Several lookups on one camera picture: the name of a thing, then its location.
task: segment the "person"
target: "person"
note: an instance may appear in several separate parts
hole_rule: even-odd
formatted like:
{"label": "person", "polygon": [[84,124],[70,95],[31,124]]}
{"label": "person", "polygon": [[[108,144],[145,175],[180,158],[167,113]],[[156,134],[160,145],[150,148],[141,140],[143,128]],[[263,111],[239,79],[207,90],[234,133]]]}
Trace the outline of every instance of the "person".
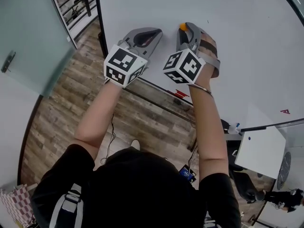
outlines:
{"label": "person", "polygon": [[[201,40],[216,49],[209,35],[201,34]],[[200,51],[217,58],[205,47]],[[196,84],[210,91],[213,71],[212,65],[205,64]],[[220,117],[212,95],[199,88],[190,86],[199,152],[199,190],[166,159],[139,151],[136,140],[93,171],[121,92],[122,88],[111,82],[102,87],[80,121],[74,140],[43,176],[31,199],[40,227],[49,227],[58,199],[75,183],[82,188],[82,227],[203,226],[208,211],[222,228],[240,228]]]}
{"label": "person", "polygon": [[300,205],[304,206],[304,192],[301,189],[293,189],[285,192],[266,192],[265,201],[275,204],[277,209],[295,211]]}

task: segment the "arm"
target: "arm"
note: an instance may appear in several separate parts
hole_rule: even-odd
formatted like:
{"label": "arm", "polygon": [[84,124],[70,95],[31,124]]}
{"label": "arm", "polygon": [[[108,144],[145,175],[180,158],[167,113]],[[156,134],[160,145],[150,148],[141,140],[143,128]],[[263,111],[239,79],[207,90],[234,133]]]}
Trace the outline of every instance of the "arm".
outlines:
{"label": "arm", "polygon": [[[202,40],[216,47],[213,39],[202,34]],[[200,51],[216,56],[206,48]],[[196,84],[210,91],[214,67],[206,64]],[[228,175],[227,147],[224,131],[215,101],[207,92],[190,87],[193,101],[199,150],[199,190],[201,200],[207,204],[210,216],[223,228],[241,227],[241,216]]]}
{"label": "arm", "polygon": [[121,91],[122,88],[112,82],[105,84],[75,131],[71,144],[75,143],[84,147],[93,160],[97,157]]}
{"label": "arm", "polygon": [[[208,35],[202,35],[203,40],[213,44],[216,43]],[[200,47],[200,50],[209,56],[216,56],[209,50]],[[210,79],[214,67],[206,64],[196,84],[210,90]],[[224,173],[228,175],[228,156],[224,131],[220,121],[219,113],[215,101],[207,92],[190,87],[190,94],[194,106],[196,119],[196,136],[199,151],[199,180],[214,173]]]}

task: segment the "white table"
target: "white table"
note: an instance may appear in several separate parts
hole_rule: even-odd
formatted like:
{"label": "white table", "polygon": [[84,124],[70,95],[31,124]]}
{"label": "white table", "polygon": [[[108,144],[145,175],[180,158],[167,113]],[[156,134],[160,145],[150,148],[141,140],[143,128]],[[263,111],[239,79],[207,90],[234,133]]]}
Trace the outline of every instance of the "white table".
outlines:
{"label": "white table", "polygon": [[211,89],[221,119],[244,129],[304,118],[304,27],[286,0],[100,0],[97,5],[108,50],[132,29],[163,30],[141,76],[148,84],[171,95],[179,90],[191,104],[188,87],[162,69],[176,50],[179,24],[192,22],[217,42],[221,67]]}
{"label": "white table", "polygon": [[268,177],[278,177],[286,140],[276,127],[245,132],[235,164]]}

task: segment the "checkered bag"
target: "checkered bag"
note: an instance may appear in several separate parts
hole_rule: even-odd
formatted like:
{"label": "checkered bag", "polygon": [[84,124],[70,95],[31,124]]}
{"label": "checkered bag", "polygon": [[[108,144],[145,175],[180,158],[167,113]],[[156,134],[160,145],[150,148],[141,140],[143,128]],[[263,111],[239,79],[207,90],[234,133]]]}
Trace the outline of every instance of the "checkered bag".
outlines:
{"label": "checkered bag", "polygon": [[30,206],[27,185],[22,185],[19,189],[15,188],[9,193],[0,189],[0,198],[15,222],[30,224],[33,218],[33,211]]}

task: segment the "wrist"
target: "wrist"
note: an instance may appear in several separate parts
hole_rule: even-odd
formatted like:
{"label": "wrist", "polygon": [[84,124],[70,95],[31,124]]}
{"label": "wrist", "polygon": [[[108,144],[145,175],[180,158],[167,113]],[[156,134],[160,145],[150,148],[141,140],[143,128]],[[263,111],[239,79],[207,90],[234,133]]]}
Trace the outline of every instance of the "wrist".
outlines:
{"label": "wrist", "polygon": [[195,84],[210,90],[210,79],[212,77],[213,71],[214,71],[214,66],[208,63],[205,64],[197,80],[195,81]]}
{"label": "wrist", "polygon": [[123,88],[115,83],[113,83],[111,80],[109,82],[107,82],[104,85],[105,88],[107,88],[108,90],[110,90],[113,93],[116,92],[121,92],[123,90]]}

